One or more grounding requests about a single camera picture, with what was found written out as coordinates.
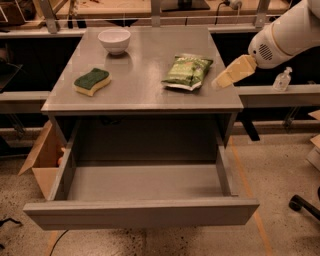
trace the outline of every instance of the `cabinet top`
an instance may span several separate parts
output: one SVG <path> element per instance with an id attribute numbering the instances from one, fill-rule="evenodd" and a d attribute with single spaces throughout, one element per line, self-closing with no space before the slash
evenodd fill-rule
<path id="1" fill-rule="evenodd" d="M 88 28 L 50 93 L 42 111 L 54 115 L 98 113 L 240 111 L 243 105 L 233 86 L 217 89 L 213 79 L 225 68 L 205 27 L 131 27 L 126 53 L 112 56 L 98 41 L 105 28 Z M 166 89 L 161 80 L 171 68 L 175 54 L 191 53 L 214 63 L 200 89 L 192 92 Z M 110 72 L 112 81 L 93 97 L 76 92 L 72 85 L 92 68 Z"/>

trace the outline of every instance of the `yellow scrub pad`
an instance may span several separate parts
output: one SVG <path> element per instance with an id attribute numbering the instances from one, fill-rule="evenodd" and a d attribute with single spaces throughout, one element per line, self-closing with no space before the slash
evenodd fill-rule
<path id="1" fill-rule="evenodd" d="M 111 75 L 108 71 L 94 68 L 89 73 L 79 77 L 73 84 L 73 88 L 82 94 L 93 96 L 102 87 L 109 84 Z"/>
<path id="2" fill-rule="evenodd" d="M 257 63 L 251 55 L 241 55 L 231 62 L 215 81 L 220 87 L 227 87 L 254 74 L 256 67 Z"/>

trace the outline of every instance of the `snack bag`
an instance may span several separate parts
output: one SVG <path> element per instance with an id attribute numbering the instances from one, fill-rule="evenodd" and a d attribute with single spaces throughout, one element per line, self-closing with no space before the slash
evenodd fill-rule
<path id="1" fill-rule="evenodd" d="M 193 91 L 202 85 L 212 63 L 212 59 L 199 55 L 176 55 L 171 69 L 161 82 L 167 87 Z"/>

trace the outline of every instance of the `speckled floor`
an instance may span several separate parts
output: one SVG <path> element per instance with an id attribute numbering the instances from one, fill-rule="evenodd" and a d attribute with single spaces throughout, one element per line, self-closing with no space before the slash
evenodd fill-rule
<path id="1" fill-rule="evenodd" d="M 163 229 L 43 231 L 22 211 L 27 202 L 43 197 L 31 171 L 18 176 L 24 157 L 0 157 L 0 255 L 319 255 L 320 223 L 307 211 L 293 212 L 288 202 L 294 194 L 320 208 L 317 188 L 320 171 L 306 156 L 313 148 L 314 129 L 290 133 L 259 130 L 252 142 L 235 128 L 227 156 L 240 196 L 256 197 L 260 207 L 244 226 Z"/>

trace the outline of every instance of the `black chair leg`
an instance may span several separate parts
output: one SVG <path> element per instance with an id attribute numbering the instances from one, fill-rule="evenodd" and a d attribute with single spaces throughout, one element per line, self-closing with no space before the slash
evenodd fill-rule
<path id="1" fill-rule="evenodd" d="M 318 197 L 320 200 L 320 187 L 318 188 Z M 320 210 L 314 207 L 312 204 L 304 200 L 302 197 L 298 195 L 294 195 L 290 202 L 289 207 L 294 211 L 300 211 L 301 208 L 305 208 L 308 212 L 310 212 L 314 217 L 320 220 Z"/>

